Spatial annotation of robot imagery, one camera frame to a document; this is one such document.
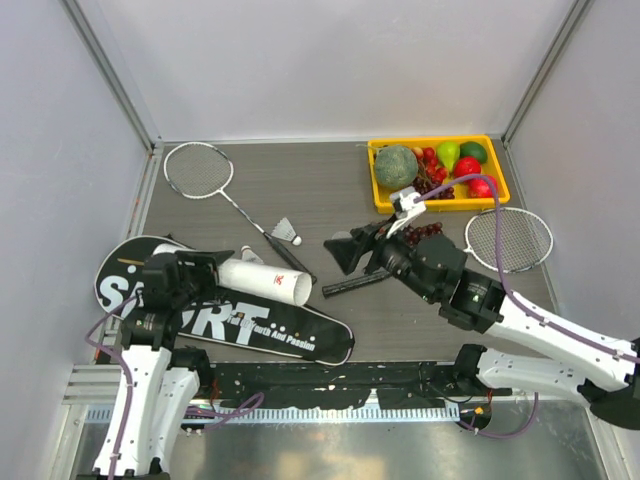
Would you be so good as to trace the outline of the white shuttlecock tube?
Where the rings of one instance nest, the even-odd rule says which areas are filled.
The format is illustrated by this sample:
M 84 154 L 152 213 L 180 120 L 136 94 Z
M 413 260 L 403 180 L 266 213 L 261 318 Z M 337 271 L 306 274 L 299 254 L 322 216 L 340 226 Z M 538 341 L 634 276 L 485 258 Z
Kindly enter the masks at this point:
M 173 253 L 178 249 L 194 250 L 163 243 L 154 249 L 151 256 Z M 301 271 L 243 262 L 233 255 L 218 267 L 216 296 L 224 289 L 300 307 L 310 297 L 312 282 L 310 276 Z

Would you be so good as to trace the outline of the black racket bag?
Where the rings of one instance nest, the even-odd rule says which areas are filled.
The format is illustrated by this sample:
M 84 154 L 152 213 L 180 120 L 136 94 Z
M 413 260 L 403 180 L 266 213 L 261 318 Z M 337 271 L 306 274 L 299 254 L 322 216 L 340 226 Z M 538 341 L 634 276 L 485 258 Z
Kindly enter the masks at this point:
M 169 237 L 142 235 L 112 250 L 94 281 L 96 298 L 104 310 L 111 310 L 142 287 L 144 261 L 162 247 L 185 246 Z M 344 364 L 355 346 L 349 326 L 311 306 L 287 305 L 224 288 L 213 298 L 186 307 L 180 334 L 327 366 Z

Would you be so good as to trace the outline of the white feather shuttlecock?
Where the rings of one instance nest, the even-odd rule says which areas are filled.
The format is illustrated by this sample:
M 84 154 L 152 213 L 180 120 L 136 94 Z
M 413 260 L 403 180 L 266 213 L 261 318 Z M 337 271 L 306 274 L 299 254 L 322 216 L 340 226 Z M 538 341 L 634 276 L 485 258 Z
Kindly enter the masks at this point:
M 287 217 L 283 217 L 277 222 L 272 229 L 271 235 L 278 240 L 289 242 L 293 246 L 302 244 L 302 238 Z

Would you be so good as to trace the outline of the clear plastic tube lid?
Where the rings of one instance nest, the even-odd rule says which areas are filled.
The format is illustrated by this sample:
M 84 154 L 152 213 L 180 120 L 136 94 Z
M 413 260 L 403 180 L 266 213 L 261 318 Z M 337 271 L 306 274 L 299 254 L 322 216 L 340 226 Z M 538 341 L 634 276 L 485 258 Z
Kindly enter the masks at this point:
M 351 240 L 352 235 L 349 231 L 338 231 L 331 237 L 332 240 Z

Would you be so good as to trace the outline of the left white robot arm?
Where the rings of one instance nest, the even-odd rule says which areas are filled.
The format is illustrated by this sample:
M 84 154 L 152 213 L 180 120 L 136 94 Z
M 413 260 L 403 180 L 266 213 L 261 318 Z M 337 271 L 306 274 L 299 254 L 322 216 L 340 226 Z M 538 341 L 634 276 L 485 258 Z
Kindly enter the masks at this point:
M 109 429 L 88 479 L 167 479 L 191 399 L 214 383 L 207 354 L 176 348 L 182 313 L 215 292 L 232 251 L 178 250 L 149 257 L 142 284 L 127 298 L 121 349 L 104 351 L 121 367 Z

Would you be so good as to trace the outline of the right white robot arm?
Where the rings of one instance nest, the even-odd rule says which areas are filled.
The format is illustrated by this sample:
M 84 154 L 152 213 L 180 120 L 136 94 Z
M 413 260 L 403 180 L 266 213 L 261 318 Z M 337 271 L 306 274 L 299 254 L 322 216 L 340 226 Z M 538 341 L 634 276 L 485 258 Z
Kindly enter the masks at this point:
M 451 325 L 506 339 L 538 352 L 510 357 L 495 349 L 465 346 L 452 370 L 465 394 L 521 389 L 572 400 L 597 418 L 627 430 L 639 427 L 639 342 L 606 336 L 566 320 L 466 266 L 467 255 L 443 234 L 409 246 L 384 221 L 355 228 L 324 243 L 344 274 L 364 255 L 368 273 L 383 269 L 436 304 Z

